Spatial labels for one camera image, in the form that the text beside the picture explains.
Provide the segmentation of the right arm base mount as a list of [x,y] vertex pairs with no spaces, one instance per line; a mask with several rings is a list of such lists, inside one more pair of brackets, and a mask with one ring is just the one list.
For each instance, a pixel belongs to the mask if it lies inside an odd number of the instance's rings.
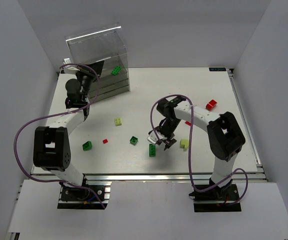
[[228,213],[241,212],[241,204],[236,202],[239,198],[238,188],[235,184],[228,186],[222,193],[211,189],[206,192],[193,190],[188,195],[193,200],[195,213]]

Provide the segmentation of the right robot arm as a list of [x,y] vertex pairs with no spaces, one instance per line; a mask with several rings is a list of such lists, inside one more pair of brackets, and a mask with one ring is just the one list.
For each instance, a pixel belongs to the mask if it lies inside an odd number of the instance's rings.
[[161,98],[152,108],[164,118],[158,126],[152,127],[147,139],[153,145],[164,144],[167,150],[176,143],[174,132],[181,121],[188,121],[191,127],[203,130],[214,155],[207,190],[226,190],[232,183],[235,160],[246,142],[235,116],[229,111],[218,114],[194,106],[188,97],[175,94]]

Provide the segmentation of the green small lego brick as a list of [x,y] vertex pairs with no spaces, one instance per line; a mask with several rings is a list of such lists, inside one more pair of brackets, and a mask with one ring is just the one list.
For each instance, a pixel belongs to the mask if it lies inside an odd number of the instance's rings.
[[130,144],[136,145],[138,143],[138,138],[135,136],[132,136],[131,139],[129,140]]

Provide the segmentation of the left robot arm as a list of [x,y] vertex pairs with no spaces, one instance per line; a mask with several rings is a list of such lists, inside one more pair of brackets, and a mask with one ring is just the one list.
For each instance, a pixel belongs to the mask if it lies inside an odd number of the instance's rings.
[[66,185],[82,186],[84,174],[71,163],[69,135],[89,116],[89,91],[98,83],[104,61],[82,64],[75,71],[75,78],[65,84],[65,114],[48,126],[39,126],[34,133],[33,164],[56,175]]

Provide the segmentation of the green long lego brick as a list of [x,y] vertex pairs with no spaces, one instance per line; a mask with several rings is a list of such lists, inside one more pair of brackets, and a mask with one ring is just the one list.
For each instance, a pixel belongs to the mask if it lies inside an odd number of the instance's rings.
[[148,153],[150,158],[156,156],[156,146],[154,144],[149,144]]
[[111,74],[116,76],[120,71],[121,71],[122,67],[117,65],[113,68],[113,70],[111,71]]

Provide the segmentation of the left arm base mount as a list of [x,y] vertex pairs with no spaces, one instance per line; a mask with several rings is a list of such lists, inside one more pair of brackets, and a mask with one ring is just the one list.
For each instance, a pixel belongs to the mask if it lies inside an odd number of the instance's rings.
[[57,203],[60,210],[104,210],[109,202],[108,185],[89,182],[86,177],[82,186],[87,189],[60,183],[61,188]]

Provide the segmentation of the green long lego brick front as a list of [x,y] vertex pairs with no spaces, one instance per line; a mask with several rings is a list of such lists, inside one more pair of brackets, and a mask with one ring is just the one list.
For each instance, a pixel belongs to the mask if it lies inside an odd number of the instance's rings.
[[150,158],[156,156],[156,146],[154,144],[149,144],[148,153]]

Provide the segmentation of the clear plastic drawer container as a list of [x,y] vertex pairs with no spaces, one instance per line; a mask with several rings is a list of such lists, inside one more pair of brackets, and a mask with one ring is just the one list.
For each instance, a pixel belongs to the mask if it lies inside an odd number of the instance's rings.
[[98,74],[100,82],[94,79],[88,92],[91,101],[99,102],[131,90],[127,47],[120,23],[67,35],[65,42],[70,58],[65,58],[64,64],[84,64]]

